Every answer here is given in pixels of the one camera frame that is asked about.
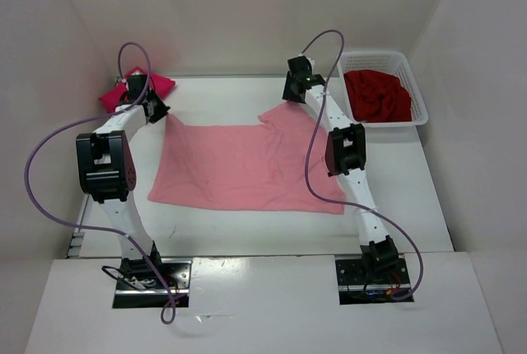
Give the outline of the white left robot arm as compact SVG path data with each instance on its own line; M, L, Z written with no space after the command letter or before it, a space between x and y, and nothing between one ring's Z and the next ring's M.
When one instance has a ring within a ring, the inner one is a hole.
M127 91L119 115L96 131L77 136L77 167L82 191L100 204L111 227L123 232L119 237L121 282L133 289L145 289L160 282L148 264L160 267L161 256L142 224L133 197L138 177L128 140L142 126L164 118L170 108L154 91L136 106L132 103Z

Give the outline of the dark red t shirt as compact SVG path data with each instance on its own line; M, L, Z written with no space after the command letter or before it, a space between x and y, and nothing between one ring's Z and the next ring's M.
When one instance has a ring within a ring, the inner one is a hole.
M412 98L400 80L373 70L343 75L352 115L359 122L410 122Z

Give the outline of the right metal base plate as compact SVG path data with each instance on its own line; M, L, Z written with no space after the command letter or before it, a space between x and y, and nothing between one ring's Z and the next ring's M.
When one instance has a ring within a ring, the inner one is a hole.
M405 296L411 282L404 258L387 271L367 272L358 257L335 259L340 305L394 303L392 295Z

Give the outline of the light pink t shirt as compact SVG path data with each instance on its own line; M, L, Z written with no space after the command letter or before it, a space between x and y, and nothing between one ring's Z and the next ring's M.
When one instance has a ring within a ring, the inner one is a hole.
M193 126L166 118L148 199L220 211L342 215L346 195L324 161L327 133L305 110L283 103L255 125Z

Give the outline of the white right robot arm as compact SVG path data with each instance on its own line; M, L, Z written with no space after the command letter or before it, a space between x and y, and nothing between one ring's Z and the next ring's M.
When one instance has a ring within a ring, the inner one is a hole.
M361 262L366 278L375 281L390 273L399 252L377 212L366 177L366 132L353 123L326 91L319 74L287 73L282 98L303 103L317 114L317 128L326 133L324 161L328 176L334 177L346 194L345 203L359 209L356 217Z

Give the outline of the magenta t shirt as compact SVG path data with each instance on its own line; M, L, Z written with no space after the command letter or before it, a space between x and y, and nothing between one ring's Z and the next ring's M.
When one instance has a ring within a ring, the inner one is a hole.
M125 74L125 82L119 80L115 87L99 97L99 102L106 113L113 113L116 107L125 101L133 102L134 96L139 96L145 86L147 71L139 66L134 67ZM157 96L164 100L176 87L176 82L152 73L149 80L149 87L156 92Z

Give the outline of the white plastic basket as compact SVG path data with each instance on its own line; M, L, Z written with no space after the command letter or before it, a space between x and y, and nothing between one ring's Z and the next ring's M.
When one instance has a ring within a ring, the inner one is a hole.
M411 112L413 119L410 122L394 123L366 123L357 121L352 115L343 75L346 72L358 70L373 70L397 77L412 98ZM362 123L367 128L403 128L420 126L427 122L428 113L421 92L409 62L402 53L389 50L346 52L339 59L338 75L345 90L347 114L353 122Z

